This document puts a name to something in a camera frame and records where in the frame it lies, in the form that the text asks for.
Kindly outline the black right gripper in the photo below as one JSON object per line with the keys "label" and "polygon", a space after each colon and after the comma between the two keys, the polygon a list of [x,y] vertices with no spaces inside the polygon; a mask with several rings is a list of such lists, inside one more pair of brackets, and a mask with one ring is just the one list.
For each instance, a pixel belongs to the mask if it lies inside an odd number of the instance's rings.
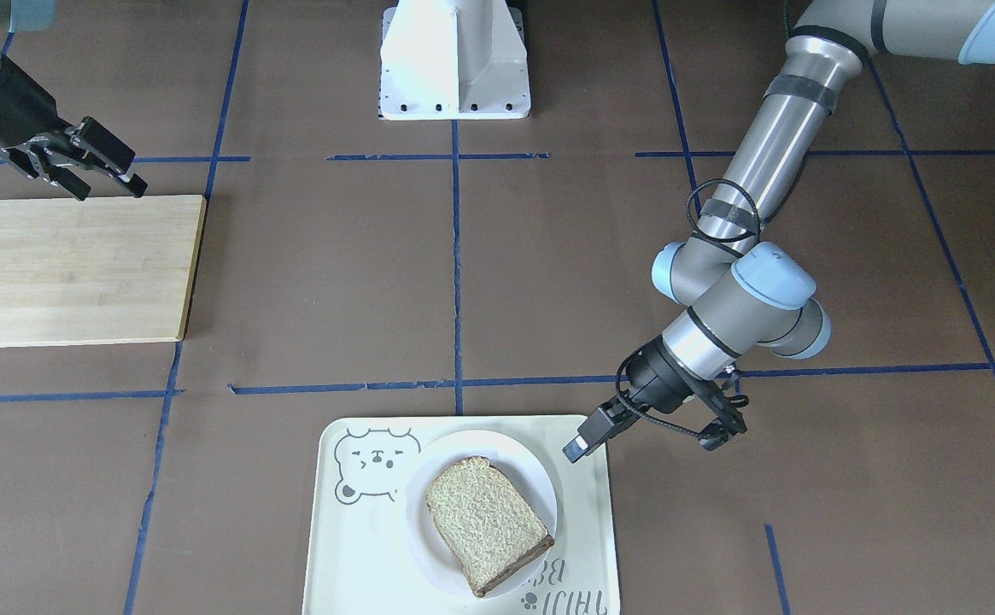
{"label": "black right gripper", "polygon": [[[70,124],[57,115],[56,100],[33,81],[12,59],[0,58],[0,156],[29,179],[63,188],[77,200],[86,200],[91,187],[71,170],[70,159],[43,145],[30,145],[44,133],[63,135]],[[114,180],[134,198],[141,198],[147,182],[132,171],[135,152],[95,118],[84,117],[70,128],[72,159],[84,170],[98,171]]]}

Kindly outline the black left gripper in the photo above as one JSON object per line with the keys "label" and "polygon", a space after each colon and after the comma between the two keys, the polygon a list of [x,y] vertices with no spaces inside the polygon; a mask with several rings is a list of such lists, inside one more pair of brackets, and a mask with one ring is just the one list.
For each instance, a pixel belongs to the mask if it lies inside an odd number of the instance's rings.
{"label": "black left gripper", "polygon": [[639,419],[661,428],[677,427],[649,415],[650,410],[669,415],[693,394],[685,372],[665,350],[664,339],[655,337],[619,362],[615,373],[615,405],[599,405],[579,425],[574,439],[562,450],[570,463],[591,455]]}

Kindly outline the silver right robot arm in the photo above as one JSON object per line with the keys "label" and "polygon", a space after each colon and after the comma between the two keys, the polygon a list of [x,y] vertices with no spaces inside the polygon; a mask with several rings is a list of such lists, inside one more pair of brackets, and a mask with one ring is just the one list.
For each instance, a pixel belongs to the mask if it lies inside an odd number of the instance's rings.
{"label": "silver right robot arm", "polygon": [[84,200],[91,187],[74,168],[114,180],[134,198],[147,182],[132,167],[137,153],[96,118],[79,122],[57,113],[56,99],[0,50],[0,159],[28,179],[40,179]]}

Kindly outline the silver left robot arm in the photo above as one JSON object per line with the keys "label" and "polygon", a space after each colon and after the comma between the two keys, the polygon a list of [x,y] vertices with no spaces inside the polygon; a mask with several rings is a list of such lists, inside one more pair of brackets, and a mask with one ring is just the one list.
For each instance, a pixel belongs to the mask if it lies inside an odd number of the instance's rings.
{"label": "silver left robot arm", "polygon": [[651,269],[682,312],[623,359],[603,401],[564,446],[579,462],[639,420],[716,450],[746,432],[733,370],[755,347],[805,360],[832,335],[813,277],[765,238],[849,80],[879,54],[995,65],[995,1],[813,1],[727,171],[685,203],[691,233]]}

